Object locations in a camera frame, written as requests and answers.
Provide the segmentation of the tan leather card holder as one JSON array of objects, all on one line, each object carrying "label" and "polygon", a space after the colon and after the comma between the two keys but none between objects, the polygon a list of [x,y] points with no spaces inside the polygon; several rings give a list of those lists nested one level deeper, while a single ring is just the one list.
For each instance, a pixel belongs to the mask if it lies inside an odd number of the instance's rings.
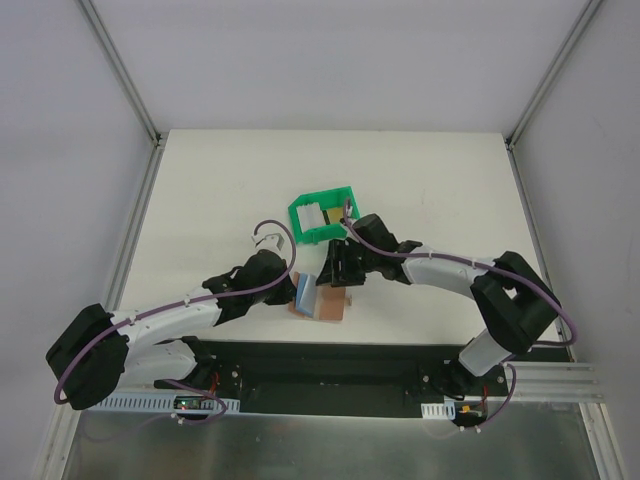
[{"label": "tan leather card holder", "polygon": [[315,281],[311,274],[293,274],[295,293],[288,311],[299,318],[341,322],[345,310],[352,305],[352,296],[345,287],[317,286]]}]

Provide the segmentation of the green plastic bin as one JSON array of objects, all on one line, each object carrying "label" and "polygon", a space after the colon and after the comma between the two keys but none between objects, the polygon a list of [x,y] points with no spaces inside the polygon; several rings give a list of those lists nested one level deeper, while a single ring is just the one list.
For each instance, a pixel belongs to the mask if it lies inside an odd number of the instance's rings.
[{"label": "green plastic bin", "polygon": [[298,196],[288,207],[289,218],[297,244],[319,244],[345,239],[343,207],[350,201],[351,217],[360,217],[355,195],[350,186]]}]

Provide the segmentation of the gold credit card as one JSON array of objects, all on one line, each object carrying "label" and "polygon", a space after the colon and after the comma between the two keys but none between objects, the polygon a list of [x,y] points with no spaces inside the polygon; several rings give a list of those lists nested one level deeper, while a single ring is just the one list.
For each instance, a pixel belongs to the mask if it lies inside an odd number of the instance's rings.
[{"label": "gold credit card", "polygon": [[343,209],[341,207],[329,208],[323,211],[327,225],[341,224],[343,221]]}]

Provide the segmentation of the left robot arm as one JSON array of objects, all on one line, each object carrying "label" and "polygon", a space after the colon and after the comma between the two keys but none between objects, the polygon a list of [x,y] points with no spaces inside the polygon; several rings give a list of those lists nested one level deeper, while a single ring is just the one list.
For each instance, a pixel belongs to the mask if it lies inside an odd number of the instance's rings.
[{"label": "left robot arm", "polygon": [[53,398],[85,410],[138,384],[215,391],[219,368],[195,331],[238,319],[255,305],[295,296],[291,263],[261,249],[176,301],[147,310],[83,308],[45,355],[57,379]]}]

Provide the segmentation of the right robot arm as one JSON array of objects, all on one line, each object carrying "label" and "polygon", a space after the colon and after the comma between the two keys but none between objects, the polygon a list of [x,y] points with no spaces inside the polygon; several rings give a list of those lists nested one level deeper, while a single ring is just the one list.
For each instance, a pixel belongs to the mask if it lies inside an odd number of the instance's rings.
[{"label": "right robot arm", "polygon": [[559,316],[558,300],[524,258],[507,251],[473,260],[435,251],[418,241],[399,242],[376,214],[349,226],[350,235],[329,242],[316,284],[364,284],[369,273],[405,285],[440,288],[473,300],[485,329],[450,362],[450,382],[473,394],[500,362],[528,352]]}]

